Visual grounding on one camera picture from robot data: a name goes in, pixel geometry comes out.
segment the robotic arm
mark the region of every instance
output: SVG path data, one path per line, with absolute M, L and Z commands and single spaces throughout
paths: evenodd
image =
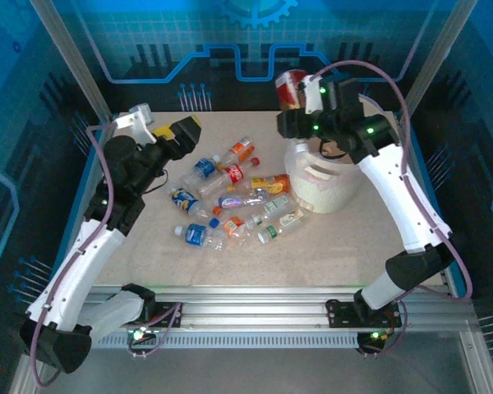
M 93 309 L 82 309 L 100 271 L 144 209 L 142 195 L 156 177 L 164 174 L 164 166 L 169 160 L 183 158 L 199 142 L 200 123 L 196 117 L 187 117 L 149 133 L 146 123 L 151 123 L 150 115 L 147 106 L 138 106 L 133 113 L 114 121 L 117 128 L 130 127 L 133 137 L 118 135 L 104 146 L 104 157 L 113 181 L 113 208 L 108 221 L 93 241 L 80 249 L 106 214 L 108 186 L 102 180 L 90 200 L 79 235 L 67 257 L 21 320 L 18 332 L 24 352 L 30 353 L 36 324 L 41 323 L 38 341 L 35 341 L 36 359 L 66 373 L 75 371 L 82 364 L 93 341 L 124 323 L 149 322 L 157 314 L 155 293 L 133 284 L 124 286 L 113 298 Z M 71 259 L 75 260 L 65 268 Z M 57 283 L 64 269 L 67 271 Z M 54 296 L 48 300 L 55 285 L 58 287 Z
M 432 208 L 409 167 L 407 174 L 402 174 L 403 148 L 389 121 L 382 115 L 364 116 L 356 79 L 311 77 L 304 76 L 297 91 L 289 85 L 292 78 L 287 78 L 286 92 L 294 93 L 294 103 L 299 100 L 301 105 L 278 115 L 279 134 L 285 138 L 318 136 L 335 141 L 380 193 L 405 248 L 387 260 L 378 279 L 355 294 L 354 309 L 365 323 L 406 291 L 451 264 L 453 257 L 435 231 L 438 228 L 447 239 L 452 233 Z M 403 176 L 409 176 L 414 193 L 431 215 L 435 228 L 409 194 Z

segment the work surface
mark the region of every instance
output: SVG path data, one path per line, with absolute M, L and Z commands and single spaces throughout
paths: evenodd
M 199 158 L 223 154 L 244 135 L 256 145 L 261 163 L 253 176 L 284 173 L 287 141 L 276 131 L 276 112 L 203 112 L 200 143 L 183 160 L 167 165 L 170 181 Z M 153 130 L 186 117 L 157 112 Z M 152 186 L 159 185 L 158 179 Z M 97 284 L 142 286 L 357 286 L 374 281 L 385 260 L 403 250 L 398 229 L 373 185 L 365 179 L 340 212 L 312 214 L 302 228 L 262 245 L 257 237 L 223 252 L 198 250 L 173 234 L 190 218 L 164 190 L 144 196 L 146 208 Z M 440 275 L 427 283 L 441 284 Z

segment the clear plastic bottle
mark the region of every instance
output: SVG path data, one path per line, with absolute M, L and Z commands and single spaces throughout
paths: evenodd
M 214 205 L 224 209 L 241 208 L 248 205 L 263 204 L 268 200 L 269 192 L 267 190 L 255 190 L 255 193 L 251 195 L 224 193 L 218 199 L 215 199 Z
M 241 138 L 223 155 L 219 163 L 217 163 L 217 169 L 222 171 L 226 167 L 230 167 L 232 163 L 241 163 L 250 153 L 254 152 L 254 148 L 255 146 L 252 142 L 252 138 L 247 136 Z
M 245 224 L 249 230 L 260 226 L 263 222 L 269 222 L 286 212 L 291 212 L 297 208 L 297 202 L 287 193 L 282 193 L 266 203 L 263 210 L 259 213 L 253 213 L 245 219 Z
M 257 233 L 262 244 L 271 242 L 281 234 L 288 234 L 296 230 L 306 220 L 307 214 L 303 208 L 296 208 L 293 211 L 283 215 L 275 224 L 267 226 L 264 230 Z
M 223 250 L 227 241 L 224 232 L 195 223 L 188 227 L 177 226 L 174 233 L 187 244 L 214 250 Z
M 188 216 L 198 218 L 209 218 L 210 210 L 198 200 L 181 183 L 172 183 L 168 188 L 168 194 L 172 197 L 173 203 L 185 212 Z
M 281 174 L 276 176 L 257 177 L 246 180 L 237 185 L 230 185 L 227 188 L 227 192 L 252 194 L 256 190 L 267 190 L 272 195 L 276 195 L 281 192 L 288 193 L 290 191 L 290 179 L 287 174 Z
M 200 187 L 198 192 L 201 197 L 208 197 L 217 191 L 219 187 L 238 183 L 245 177 L 245 173 L 249 168 L 257 167 L 259 164 L 260 160 L 258 158 L 252 158 L 244 164 L 233 164 L 230 167 L 226 167 L 221 176 L 214 178 L 209 184 Z
M 215 165 L 218 162 L 219 156 L 217 155 L 211 158 L 202 158 L 187 174 L 181 176 L 181 181 L 189 188 L 193 188 L 198 182 L 208 179 L 215 172 Z
M 213 219 L 219 222 L 218 228 L 222 228 L 224 233 L 233 238 L 239 245 L 245 243 L 250 237 L 251 234 L 247 225 L 235 213 L 224 213 L 222 208 L 216 207 L 214 208 L 214 215 L 218 218 Z

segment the red can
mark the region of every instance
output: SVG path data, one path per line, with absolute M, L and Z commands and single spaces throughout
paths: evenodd
M 289 70 L 276 78 L 279 109 L 287 111 L 305 106 L 305 97 L 300 93 L 298 85 L 306 76 L 304 70 Z

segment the bottle label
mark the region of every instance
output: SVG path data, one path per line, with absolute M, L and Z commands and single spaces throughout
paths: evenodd
M 238 154 L 249 144 L 250 140 L 248 138 L 241 138 L 232 148 L 230 148 L 230 152 L 232 152 L 233 154 Z
M 221 208 L 234 208 L 241 207 L 243 202 L 240 199 L 234 197 L 228 197 L 227 199 L 219 199 L 219 206 Z
M 281 195 L 277 199 L 273 199 L 269 203 L 265 204 L 265 212 L 271 213 L 276 209 L 284 206 L 288 202 L 288 197 L 286 195 Z
M 205 238 L 203 234 L 205 234 L 205 226 L 201 226 L 200 224 L 191 224 L 187 228 L 187 234 L 185 235 L 185 240 L 190 245 L 201 246 Z
M 215 171 L 215 165 L 208 158 L 202 158 L 194 167 L 199 168 L 205 178 L 208 178 Z
M 278 232 L 276 231 L 274 226 L 268 226 L 266 229 L 270 234 L 270 238 L 274 239 L 276 236 L 278 236 Z
M 232 181 L 232 183 L 238 183 L 241 179 L 243 179 L 243 171 L 237 164 L 233 164 L 230 167 L 225 168 L 225 171 L 230 177 L 230 181 Z
M 267 176 L 265 178 L 252 178 L 252 189 L 266 189 L 270 194 L 276 195 L 283 190 L 283 184 L 276 180 L 275 176 Z
M 254 145 L 249 146 L 245 152 L 239 155 L 239 157 L 237 158 L 238 162 L 242 162 L 243 160 L 245 160 L 250 155 L 250 153 L 254 152 L 254 148 Z
M 236 231 L 243 224 L 245 224 L 243 220 L 234 216 L 223 224 L 223 228 L 228 233 L 228 236 L 232 236 L 233 232 Z
M 298 222 L 300 218 L 305 216 L 304 212 L 301 209 L 296 209 L 294 212 L 289 213 L 288 215 L 282 216 L 279 219 L 279 223 L 281 226 L 286 227 L 290 226 L 294 222 Z
M 188 212 L 191 206 L 195 204 L 198 199 L 194 197 L 192 193 L 188 193 L 186 190 L 181 188 L 173 192 L 172 201 L 178 208 L 182 209 L 184 212 Z

